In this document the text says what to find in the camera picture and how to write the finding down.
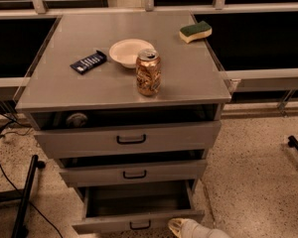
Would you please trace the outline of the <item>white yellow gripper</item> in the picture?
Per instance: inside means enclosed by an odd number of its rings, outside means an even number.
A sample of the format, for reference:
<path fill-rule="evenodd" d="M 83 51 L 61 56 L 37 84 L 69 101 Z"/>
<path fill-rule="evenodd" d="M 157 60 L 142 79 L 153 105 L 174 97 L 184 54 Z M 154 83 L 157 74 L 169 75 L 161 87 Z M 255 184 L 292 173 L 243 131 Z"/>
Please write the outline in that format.
<path fill-rule="evenodd" d="M 177 238 L 231 238 L 222 230 L 207 228 L 187 218 L 172 218 L 168 227 Z"/>

